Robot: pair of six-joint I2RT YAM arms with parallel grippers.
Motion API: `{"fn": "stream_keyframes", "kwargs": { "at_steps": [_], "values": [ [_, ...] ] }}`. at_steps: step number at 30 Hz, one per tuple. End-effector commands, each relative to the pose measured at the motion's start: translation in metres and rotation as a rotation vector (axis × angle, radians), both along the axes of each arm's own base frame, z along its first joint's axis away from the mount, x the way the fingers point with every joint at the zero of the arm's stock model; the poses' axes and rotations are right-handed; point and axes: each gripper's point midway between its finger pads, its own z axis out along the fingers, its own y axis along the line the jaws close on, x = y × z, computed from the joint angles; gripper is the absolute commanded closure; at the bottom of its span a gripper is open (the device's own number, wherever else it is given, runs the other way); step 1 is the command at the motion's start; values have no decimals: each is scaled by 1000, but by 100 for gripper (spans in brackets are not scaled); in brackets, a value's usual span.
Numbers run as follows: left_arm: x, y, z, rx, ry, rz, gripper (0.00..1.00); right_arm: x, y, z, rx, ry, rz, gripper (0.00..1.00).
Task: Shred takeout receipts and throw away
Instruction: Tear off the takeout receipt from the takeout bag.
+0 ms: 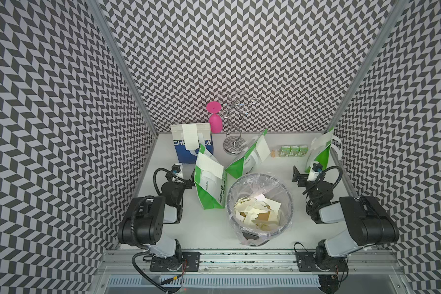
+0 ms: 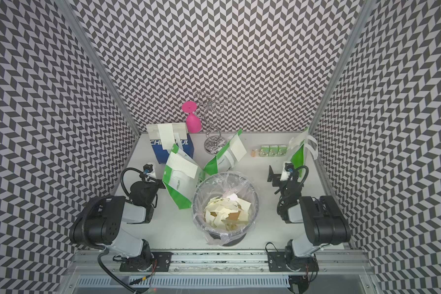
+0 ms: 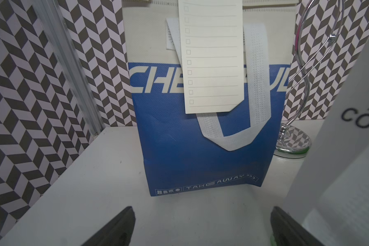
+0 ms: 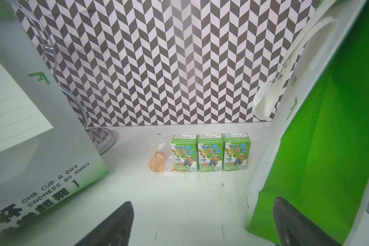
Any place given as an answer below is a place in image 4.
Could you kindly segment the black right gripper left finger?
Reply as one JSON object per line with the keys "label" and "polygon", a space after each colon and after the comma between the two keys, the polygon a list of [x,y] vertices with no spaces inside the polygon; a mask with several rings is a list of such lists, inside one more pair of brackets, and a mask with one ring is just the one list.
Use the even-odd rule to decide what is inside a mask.
{"label": "black right gripper left finger", "polygon": [[76,246],[127,246],[134,220],[131,202],[123,203]]}

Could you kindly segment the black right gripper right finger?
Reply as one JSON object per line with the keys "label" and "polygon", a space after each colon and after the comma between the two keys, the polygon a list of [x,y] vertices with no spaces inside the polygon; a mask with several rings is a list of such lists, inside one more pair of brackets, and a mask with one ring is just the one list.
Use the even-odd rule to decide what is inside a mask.
{"label": "black right gripper right finger", "polygon": [[275,198],[273,216],[282,246],[340,245],[283,197]]}

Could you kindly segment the green white takeout bag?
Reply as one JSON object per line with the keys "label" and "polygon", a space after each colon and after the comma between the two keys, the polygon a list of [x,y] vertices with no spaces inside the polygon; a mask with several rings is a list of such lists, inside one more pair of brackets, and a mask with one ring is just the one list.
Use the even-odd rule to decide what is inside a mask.
{"label": "green white takeout bag", "polygon": [[12,8],[0,1],[0,240],[107,173]]}

